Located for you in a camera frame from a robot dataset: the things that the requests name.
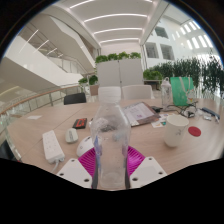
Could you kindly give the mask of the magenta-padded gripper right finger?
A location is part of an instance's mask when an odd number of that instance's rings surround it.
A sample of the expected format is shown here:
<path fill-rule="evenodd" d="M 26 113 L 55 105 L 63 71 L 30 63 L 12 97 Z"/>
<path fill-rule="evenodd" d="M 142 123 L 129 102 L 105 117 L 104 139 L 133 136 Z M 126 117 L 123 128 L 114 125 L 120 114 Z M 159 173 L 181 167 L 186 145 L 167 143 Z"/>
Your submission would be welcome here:
<path fill-rule="evenodd" d="M 154 157 L 145 157 L 135 148 L 128 148 L 125 175 L 127 189 L 143 187 L 166 175 L 167 173 Z"/>

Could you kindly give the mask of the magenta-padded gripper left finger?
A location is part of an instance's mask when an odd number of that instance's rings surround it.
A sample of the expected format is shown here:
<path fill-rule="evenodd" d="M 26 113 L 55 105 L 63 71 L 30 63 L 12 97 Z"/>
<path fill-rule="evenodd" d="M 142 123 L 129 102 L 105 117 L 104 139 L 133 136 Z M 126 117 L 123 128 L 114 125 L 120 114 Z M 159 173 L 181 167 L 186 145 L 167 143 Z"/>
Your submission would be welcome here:
<path fill-rule="evenodd" d="M 96 189 L 98 185 L 98 168 L 95 150 L 88 150 L 78 159 L 69 159 L 57 173 L 57 176 L 81 187 Z"/>

